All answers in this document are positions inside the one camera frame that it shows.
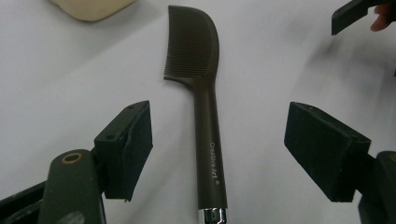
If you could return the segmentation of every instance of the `chrome tip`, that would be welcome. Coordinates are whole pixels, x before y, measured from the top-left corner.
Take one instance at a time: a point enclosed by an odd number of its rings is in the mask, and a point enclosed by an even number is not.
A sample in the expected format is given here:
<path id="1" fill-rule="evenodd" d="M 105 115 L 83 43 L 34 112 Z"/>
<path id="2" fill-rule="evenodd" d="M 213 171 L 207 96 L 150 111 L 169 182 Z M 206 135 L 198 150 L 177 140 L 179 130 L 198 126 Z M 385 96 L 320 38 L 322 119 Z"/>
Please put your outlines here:
<path id="1" fill-rule="evenodd" d="M 227 223 L 227 208 L 206 208 L 199 210 L 200 224 Z"/>

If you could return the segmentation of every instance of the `black plastic clamp pad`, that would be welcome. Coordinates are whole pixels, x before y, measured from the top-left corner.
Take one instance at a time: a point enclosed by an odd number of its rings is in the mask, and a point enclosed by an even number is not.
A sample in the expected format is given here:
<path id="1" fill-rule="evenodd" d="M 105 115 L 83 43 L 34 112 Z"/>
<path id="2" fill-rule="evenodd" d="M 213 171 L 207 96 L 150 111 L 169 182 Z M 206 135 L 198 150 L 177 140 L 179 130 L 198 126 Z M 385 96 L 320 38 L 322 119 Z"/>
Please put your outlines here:
<path id="1" fill-rule="evenodd" d="M 368 13 L 369 0 L 352 0 L 332 14 L 332 35 L 337 35 Z"/>
<path id="2" fill-rule="evenodd" d="M 152 149 L 149 112 L 149 101 L 129 105 L 94 139 L 97 160 L 106 167 L 108 199 L 132 199 Z"/>
<path id="3" fill-rule="evenodd" d="M 290 103 L 285 146 L 332 202 L 351 202 L 371 140 L 312 105 Z"/>

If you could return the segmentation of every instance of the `finger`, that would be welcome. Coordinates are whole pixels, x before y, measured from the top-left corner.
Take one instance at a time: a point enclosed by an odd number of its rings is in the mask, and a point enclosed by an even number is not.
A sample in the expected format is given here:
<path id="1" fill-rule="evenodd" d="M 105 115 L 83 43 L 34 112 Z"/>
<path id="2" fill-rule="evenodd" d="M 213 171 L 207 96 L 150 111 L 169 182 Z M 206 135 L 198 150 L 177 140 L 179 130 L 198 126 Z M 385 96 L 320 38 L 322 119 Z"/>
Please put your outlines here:
<path id="1" fill-rule="evenodd" d="M 374 8 L 374 13 L 379 15 L 388 15 L 390 13 L 391 8 L 392 8 L 392 3 L 379 5 Z"/>
<path id="2" fill-rule="evenodd" d="M 371 30 L 374 32 L 381 31 L 390 25 L 386 16 L 379 15 L 376 21 L 373 22 Z"/>

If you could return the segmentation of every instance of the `beige object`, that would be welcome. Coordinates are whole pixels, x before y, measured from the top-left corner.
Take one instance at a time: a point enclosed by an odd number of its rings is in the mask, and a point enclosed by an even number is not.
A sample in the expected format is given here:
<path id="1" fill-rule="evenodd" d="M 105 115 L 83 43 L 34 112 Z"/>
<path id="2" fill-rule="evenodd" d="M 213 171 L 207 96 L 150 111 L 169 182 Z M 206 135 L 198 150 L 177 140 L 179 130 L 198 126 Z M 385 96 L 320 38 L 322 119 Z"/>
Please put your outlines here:
<path id="1" fill-rule="evenodd" d="M 135 0 L 50 0 L 81 21 L 99 21 L 127 7 Z"/>

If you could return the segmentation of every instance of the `black mount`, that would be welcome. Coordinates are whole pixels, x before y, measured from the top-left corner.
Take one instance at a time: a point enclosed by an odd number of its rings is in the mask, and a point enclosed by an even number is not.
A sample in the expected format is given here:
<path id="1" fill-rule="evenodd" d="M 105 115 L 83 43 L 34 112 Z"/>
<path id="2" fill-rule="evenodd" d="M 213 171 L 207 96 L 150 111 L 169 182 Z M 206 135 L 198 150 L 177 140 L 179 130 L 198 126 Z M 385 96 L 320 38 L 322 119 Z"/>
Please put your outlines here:
<path id="1" fill-rule="evenodd" d="M 368 154 L 371 140 L 312 105 L 290 103 L 285 146 L 332 202 L 361 194 L 362 224 L 396 223 L 396 152 Z"/>
<path id="2" fill-rule="evenodd" d="M 94 145 L 58 156 L 47 181 L 0 201 L 0 223 L 106 223 L 102 193 L 131 201 L 152 149 L 149 101 L 125 107 Z"/>

